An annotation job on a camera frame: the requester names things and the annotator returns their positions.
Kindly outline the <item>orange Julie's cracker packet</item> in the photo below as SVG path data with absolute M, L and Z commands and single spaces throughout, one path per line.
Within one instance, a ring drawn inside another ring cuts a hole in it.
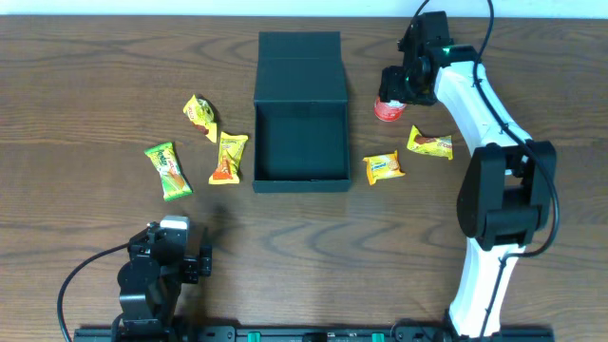
M 380 180 L 404 177 L 405 172 L 401 170 L 398 151 L 392 153 L 367 156 L 363 159 L 366 163 L 366 174 L 369 185 L 375 185 Z

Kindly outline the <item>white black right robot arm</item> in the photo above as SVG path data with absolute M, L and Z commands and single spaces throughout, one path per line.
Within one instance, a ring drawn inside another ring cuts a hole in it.
M 518 260 L 537 257 L 560 225 L 557 153 L 508 114 L 486 78 L 484 51 L 458 45 L 443 11 L 418 9 L 398 42 L 399 66 L 382 72 L 381 104 L 443 104 L 471 155 L 457 203 L 466 237 L 460 285 L 439 327 L 408 326 L 395 337 L 428 341 L 552 341 L 550 328 L 507 327 L 500 311 Z

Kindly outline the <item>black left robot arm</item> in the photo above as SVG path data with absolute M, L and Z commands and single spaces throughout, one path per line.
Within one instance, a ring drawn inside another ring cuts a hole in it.
M 112 341 L 182 341 L 175 317 L 181 285 L 197 284 L 212 273 L 213 248 L 188 247 L 188 231 L 152 222 L 127 244 L 129 261 L 117 275 L 123 312 L 110 328 Z

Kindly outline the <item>red Pringles can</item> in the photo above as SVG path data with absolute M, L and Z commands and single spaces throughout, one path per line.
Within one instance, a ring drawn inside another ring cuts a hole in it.
M 406 104 L 402 104 L 396 100 L 390 100 L 388 102 L 382 102 L 380 97 L 377 97 L 374 102 L 374 114 L 383 122 L 394 122 L 398 120 L 405 108 Z

